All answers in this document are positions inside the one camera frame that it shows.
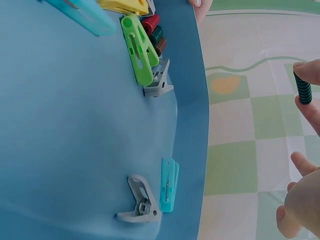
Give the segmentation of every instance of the dark green striped tube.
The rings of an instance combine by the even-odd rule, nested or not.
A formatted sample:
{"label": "dark green striped tube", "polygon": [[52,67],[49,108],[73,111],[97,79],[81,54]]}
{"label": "dark green striped tube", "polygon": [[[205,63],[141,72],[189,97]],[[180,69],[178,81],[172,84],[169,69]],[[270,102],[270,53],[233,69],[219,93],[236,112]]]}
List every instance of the dark green striped tube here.
{"label": "dark green striped tube", "polygon": [[312,91],[310,83],[303,81],[295,74],[295,72],[293,72],[293,75],[295,78],[296,87],[298,88],[300,102],[304,105],[311,103]]}
{"label": "dark green striped tube", "polygon": [[150,42],[153,46],[155,46],[160,38],[163,36],[164,31],[162,30],[161,26],[156,26],[154,31],[151,33],[151,35],[149,36]]}

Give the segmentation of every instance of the teal plastic clip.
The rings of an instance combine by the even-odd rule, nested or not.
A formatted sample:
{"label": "teal plastic clip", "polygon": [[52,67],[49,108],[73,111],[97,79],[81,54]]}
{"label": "teal plastic clip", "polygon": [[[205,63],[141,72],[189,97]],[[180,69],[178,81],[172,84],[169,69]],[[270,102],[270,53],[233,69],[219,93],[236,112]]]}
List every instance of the teal plastic clip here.
{"label": "teal plastic clip", "polygon": [[116,32],[111,17],[93,0],[46,0],[61,12],[96,36],[109,36]]}
{"label": "teal plastic clip", "polygon": [[174,210],[179,168],[179,164],[172,158],[162,159],[160,211],[164,213]]}

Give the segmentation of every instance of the clothespin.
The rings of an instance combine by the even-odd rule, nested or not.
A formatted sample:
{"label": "clothespin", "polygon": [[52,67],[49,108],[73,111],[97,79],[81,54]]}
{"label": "clothespin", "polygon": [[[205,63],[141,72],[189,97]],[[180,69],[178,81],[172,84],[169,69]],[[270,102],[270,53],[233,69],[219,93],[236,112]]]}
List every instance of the clothespin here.
{"label": "clothespin", "polygon": [[144,95],[147,97],[159,97],[174,89],[173,85],[168,85],[167,75],[170,60],[160,59],[159,65],[152,68],[153,82],[149,86],[143,87]]}
{"label": "clothespin", "polygon": [[162,159],[160,210],[164,213],[174,210],[179,168],[179,164],[172,158]]}
{"label": "clothespin", "polygon": [[98,0],[101,8],[120,14],[146,15],[149,13],[146,0]]}
{"label": "clothespin", "polygon": [[96,36],[109,36],[116,32],[116,24],[114,21],[95,1],[46,1]]}
{"label": "clothespin", "polygon": [[123,17],[121,26],[136,81],[146,87],[154,80],[152,67],[159,64],[159,57],[135,14]]}
{"label": "clothespin", "polygon": [[155,7],[155,3],[154,0],[146,0],[148,2],[148,11],[149,13],[146,15],[143,15],[144,17],[150,17],[155,15],[156,12],[156,7]]}
{"label": "clothespin", "polygon": [[158,222],[162,218],[162,212],[153,196],[147,180],[140,175],[131,175],[128,183],[136,201],[133,211],[121,212],[117,219],[129,223]]}

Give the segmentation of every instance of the white square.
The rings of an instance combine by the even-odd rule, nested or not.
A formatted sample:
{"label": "white square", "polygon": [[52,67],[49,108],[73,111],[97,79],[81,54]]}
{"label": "white square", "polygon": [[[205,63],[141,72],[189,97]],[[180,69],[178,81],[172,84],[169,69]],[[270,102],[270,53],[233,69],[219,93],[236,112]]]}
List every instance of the white square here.
{"label": "white square", "polygon": [[[274,55],[267,54],[267,57],[272,59]],[[277,95],[294,94],[294,89],[292,83],[290,82],[290,78],[285,67],[286,64],[293,64],[294,62],[297,61],[288,59],[268,61],[270,71],[272,72],[272,80],[275,84]]]}
{"label": "white square", "polygon": [[290,182],[285,137],[256,140],[258,192],[286,190]]}
{"label": "white square", "polygon": [[303,136],[291,136],[287,137],[287,147],[288,147],[288,161],[289,161],[289,174],[291,182],[298,182],[302,176],[297,170],[296,166],[291,160],[291,154],[293,152],[300,152],[306,155],[305,138]]}
{"label": "white square", "polygon": [[258,194],[205,196],[198,240],[256,240]]}
{"label": "white square", "polygon": [[277,95],[273,72],[267,61],[252,70],[244,72],[244,74],[248,80],[251,98]]}
{"label": "white square", "polygon": [[263,44],[249,15],[206,17],[199,27],[206,68],[225,66],[247,68],[263,55]]}
{"label": "white square", "polygon": [[210,105],[210,146],[254,139],[254,117],[249,98]]}

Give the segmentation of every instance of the green square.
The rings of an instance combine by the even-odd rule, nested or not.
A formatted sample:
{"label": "green square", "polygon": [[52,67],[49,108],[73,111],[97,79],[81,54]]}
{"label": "green square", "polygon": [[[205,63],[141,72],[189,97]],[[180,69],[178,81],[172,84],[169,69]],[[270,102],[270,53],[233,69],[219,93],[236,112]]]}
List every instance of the green square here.
{"label": "green square", "polygon": [[[287,191],[269,191],[258,193],[258,214],[256,240],[286,240],[277,228],[276,211],[284,204]],[[308,238],[308,231],[303,229],[295,240]]]}
{"label": "green square", "polygon": [[295,104],[295,95],[279,95],[280,108],[284,121],[285,136],[303,136],[300,112]]}
{"label": "green square", "polygon": [[304,136],[306,158],[320,166],[320,137]]}
{"label": "green square", "polygon": [[275,139],[286,136],[279,96],[251,99],[255,139]]}
{"label": "green square", "polygon": [[257,191],[255,141],[209,146],[205,195],[256,193]]}
{"label": "green square", "polygon": [[212,73],[206,77],[210,104],[250,98],[247,77],[230,73]]}
{"label": "green square", "polygon": [[[297,95],[298,94],[298,89],[297,89],[296,79],[295,79],[295,76],[294,76],[294,70],[293,70],[294,67],[293,66],[294,66],[293,63],[284,65],[286,73],[288,74],[288,77],[290,79],[293,92],[294,92],[295,95]],[[311,89],[312,89],[312,92],[314,92],[314,93],[320,93],[320,86],[311,85]]]}

